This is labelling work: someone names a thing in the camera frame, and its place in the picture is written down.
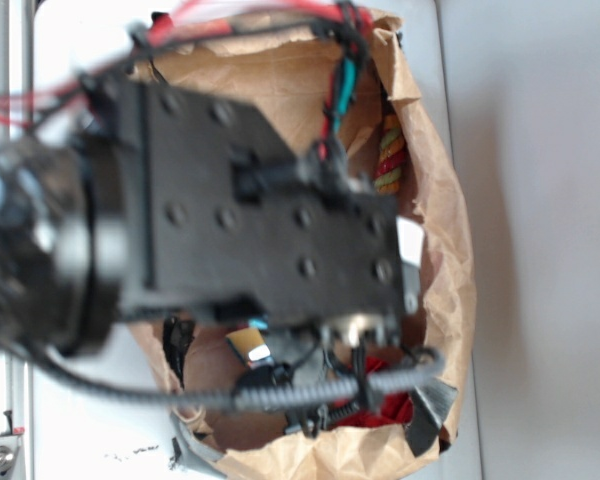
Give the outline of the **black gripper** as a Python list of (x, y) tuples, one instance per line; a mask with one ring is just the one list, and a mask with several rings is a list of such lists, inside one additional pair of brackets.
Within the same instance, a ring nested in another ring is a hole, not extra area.
[(351, 187), (337, 140), (326, 160), (300, 155), (252, 104), (122, 74), (86, 95), (94, 190), (123, 227), (124, 314), (398, 329), (397, 204)]

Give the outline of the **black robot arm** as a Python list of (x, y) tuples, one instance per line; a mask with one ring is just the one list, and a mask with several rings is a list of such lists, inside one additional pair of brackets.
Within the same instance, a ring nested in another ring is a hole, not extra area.
[(405, 314), (397, 205), (291, 150), (254, 105), (123, 74), (95, 127), (0, 146), (0, 343), (96, 349), (117, 320), (365, 327)]

